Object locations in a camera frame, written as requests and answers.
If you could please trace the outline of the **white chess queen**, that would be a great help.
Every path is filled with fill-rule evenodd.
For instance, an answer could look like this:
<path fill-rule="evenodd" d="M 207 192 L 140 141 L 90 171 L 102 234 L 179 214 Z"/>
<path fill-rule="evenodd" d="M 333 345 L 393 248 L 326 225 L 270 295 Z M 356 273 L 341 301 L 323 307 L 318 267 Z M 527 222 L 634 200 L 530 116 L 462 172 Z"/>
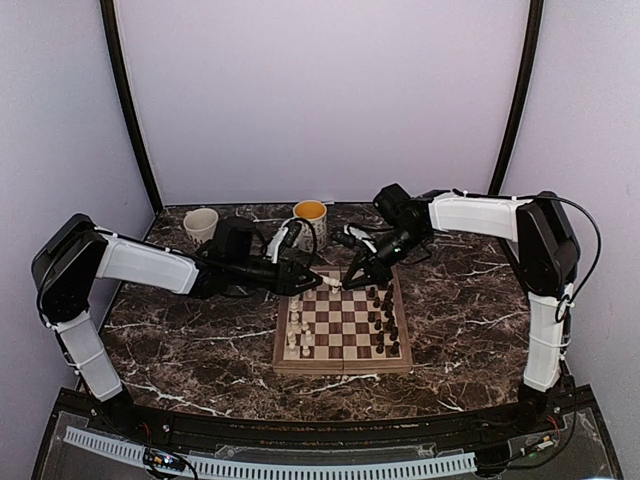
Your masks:
<path fill-rule="evenodd" d="M 342 288 L 341 280 L 338 278 L 323 276 L 322 279 L 323 283 L 328 285 L 332 290 L 340 290 Z"/>

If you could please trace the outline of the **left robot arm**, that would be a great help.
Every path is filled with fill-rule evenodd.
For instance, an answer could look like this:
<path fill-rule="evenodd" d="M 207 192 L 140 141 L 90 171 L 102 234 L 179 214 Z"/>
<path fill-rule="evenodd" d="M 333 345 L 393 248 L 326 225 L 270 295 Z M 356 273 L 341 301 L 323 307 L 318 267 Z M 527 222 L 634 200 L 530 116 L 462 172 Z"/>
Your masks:
<path fill-rule="evenodd" d="M 227 217 L 211 239 L 187 253 L 120 235 L 76 213 L 32 260 L 36 309 L 69 366 L 103 405 L 103 421 L 120 436 L 131 436 L 141 427 L 141 415 L 129 405 L 131 396 L 99 334 L 102 324 L 92 317 L 95 287 L 137 284 L 195 299 L 228 296 L 240 287 L 295 297 L 323 280 L 309 266 L 281 256 L 291 234 L 285 227 L 266 240 L 250 220 Z"/>

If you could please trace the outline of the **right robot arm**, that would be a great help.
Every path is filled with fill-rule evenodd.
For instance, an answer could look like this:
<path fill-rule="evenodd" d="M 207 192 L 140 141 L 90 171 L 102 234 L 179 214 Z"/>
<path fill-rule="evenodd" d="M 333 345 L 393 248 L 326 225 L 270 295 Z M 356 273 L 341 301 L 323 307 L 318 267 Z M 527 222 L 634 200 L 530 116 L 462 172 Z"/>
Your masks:
<path fill-rule="evenodd" d="M 580 247 L 561 199 L 550 191 L 533 196 L 491 197 L 460 190 L 431 190 L 412 197 L 402 187 L 383 188 L 374 205 L 391 230 L 358 253 L 342 279 L 345 290 L 382 285 L 391 268 L 435 232 L 465 232 L 517 246 L 516 272 L 530 304 L 524 384 L 540 392 L 560 377 L 568 342 L 564 316 L 577 277 Z"/>

